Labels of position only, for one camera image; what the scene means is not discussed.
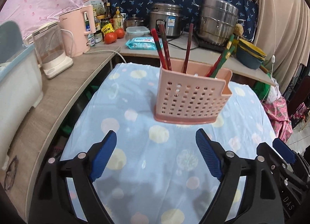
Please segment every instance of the power cord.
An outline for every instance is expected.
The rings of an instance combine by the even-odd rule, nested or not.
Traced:
[[[121,57],[124,63],[127,63],[124,57],[119,52],[113,51],[113,50],[99,50],[99,51],[93,51],[93,52],[84,52],[84,54],[94,54],[94,53],[99,53],[99,52],[115,52],[118,56]]]
[[[178,37],[172,38],[172,39],[168,40],[167,42],[168,42],[168,44],[173,45],[173,46],[175,46],[176,48],[179,48],[179,49],[181,49],[181,50],[186,51],[186,50],[187,50],[186,48],[182,48],[182,47],[180,47],[180,46],[178,46],[178,45],[174,45],[174,44],[170,43],[170,41],[173,41],[173,40],[176,40],[176,39],[180,38],[180,37],[182,36],[183,32],[184,32],[184,29],[182,30],[181,34],[180,34]],[[191,51],[191,50],[195,50],[195,49],[197,49],[197,48],[198,48],[198,46],[197,46],[197,47],[194,47],[194,48],[191,48],[190,51]]]
[[[60,29],[61,31],[66,31],[71,34],[72,37],[72,42],[71,42],[71,51],[70,51],[70,58],[72,58],[72,50],[73,50],[73,33],[71,31],[65,30],[65,29]]]
[[[272,63],[271,74],[270,74],[271,80],[272,80],[272,74],[273,74],[273,64],[276,61],[276,57],[274,55],[276,53],[276,6],[275,6],[275,3],[274,3],[274,0],[272,0],[272,1],[273,1],[273,8],[274,8],[275,31],[274,31],[274,51],[273,51],[273,55],[271,57],[271,63]],[[263,103],[263,101],[265,100],[267,94],[269,94],[270,90],[271,90],[271,85],[269,86],[268,92],[265,94],[265,96],[264,96],[264,98],[263,98],[261,103]]]

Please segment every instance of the soap dispenser bottle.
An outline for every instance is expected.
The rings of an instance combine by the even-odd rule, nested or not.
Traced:
[[[113,28],[114,30],[122,28],[124,29],[124,19],[123,16],[120,14],[119,7],[116,7],[116,14],[113,17]]]

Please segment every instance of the eyeglasses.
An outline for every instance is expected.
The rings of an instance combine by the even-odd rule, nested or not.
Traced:
[[[18,159],[17,159],[17,156],[15,156],[13,160],[11,161],[5,173],[5,179],[4,179],[4,190],[5,191],[10,190],[14,184],[15,175],[17,172],[17,166],[18,166]]]

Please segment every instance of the wooden countertop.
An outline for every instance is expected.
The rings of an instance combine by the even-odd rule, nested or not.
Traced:
[[[117,46],[103,49],[120,50]],[[36,177],[56,131],[83,90],[114,55],[113,52],[84,54],[74,58],[72,67],[53,79],[42,75],[43,98],[25,116],[8,153],[9,162],[17,155],[19,164],[14,185],[7,194],[24,220],[28,219]],[[1,170],[2,185],[4,177]]]
[[[177,45],[181,48],[186,49],[187,45],[187,39],[188,39],[188,33],[184,32],[184,34],[173,41],[174,45]],[[124,56],[136,56],[136,57],[147,57],[147,58],[158,58],[158,53],[156,50],[133,50],[129,49],[125,43],[127,39],[118,39],[115,43],[112,45],[119,46],[120,49],[120,54]],[[191,48],[197,47],[196,41],[192,41]],[[171,58],[175,59],[185,59],[185,50],[181,50],[173,45],[169,45],[169,53]],[[207,64],[213,65],[218,57],[220,56],[220,53],[206,50],[203,48],[197,48],[195,50],[191,50],[189,59],[192,61],[197,61],[197,62],[203,62]],[[228,60],[224,63],[223,67],[231,69],[231,71],[234,74],[239,74],[241,76],[248,77],[253,80],[258,80],[263,83],[267,83],[269,85],[275,86],[275,83],[265,74],[261,69],[253,70],[242,63],[240,63],[237,59],[234,57],[229,57]]]

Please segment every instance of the perforated plastic basket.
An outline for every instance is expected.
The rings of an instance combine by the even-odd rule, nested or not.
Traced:
[[[232,95],[228,88],[231,70],[221,68],[214,79],[203,77],[211,65],[189,61],[184,74],[183,62],[171,59],[172,71],[160,69],[155,120],[177,124],[215,122]]]

